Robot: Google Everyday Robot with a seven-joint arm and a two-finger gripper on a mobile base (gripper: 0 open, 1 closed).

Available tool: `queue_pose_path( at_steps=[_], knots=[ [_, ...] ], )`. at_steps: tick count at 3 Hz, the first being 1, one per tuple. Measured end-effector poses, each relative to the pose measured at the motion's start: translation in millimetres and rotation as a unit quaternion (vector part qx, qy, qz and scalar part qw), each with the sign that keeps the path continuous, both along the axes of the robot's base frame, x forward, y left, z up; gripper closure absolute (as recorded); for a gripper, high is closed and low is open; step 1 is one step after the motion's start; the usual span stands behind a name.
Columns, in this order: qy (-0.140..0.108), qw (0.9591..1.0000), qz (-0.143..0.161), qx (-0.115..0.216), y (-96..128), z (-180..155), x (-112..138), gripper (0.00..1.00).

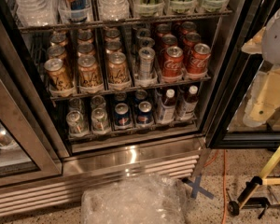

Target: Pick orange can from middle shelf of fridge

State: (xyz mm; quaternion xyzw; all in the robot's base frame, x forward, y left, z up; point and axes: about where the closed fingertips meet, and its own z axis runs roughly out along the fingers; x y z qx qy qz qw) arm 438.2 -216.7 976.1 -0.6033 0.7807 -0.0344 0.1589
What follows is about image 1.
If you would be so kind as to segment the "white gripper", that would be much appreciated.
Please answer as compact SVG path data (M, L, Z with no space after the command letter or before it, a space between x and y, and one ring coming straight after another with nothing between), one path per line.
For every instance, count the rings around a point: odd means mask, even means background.
M261 54L265 61L280 65L280 8L262 27L243 44L241 51ZM258 71L251 88L251 97L245 107L243 123L248 127L264 124L280 107L280 66L270 71Z

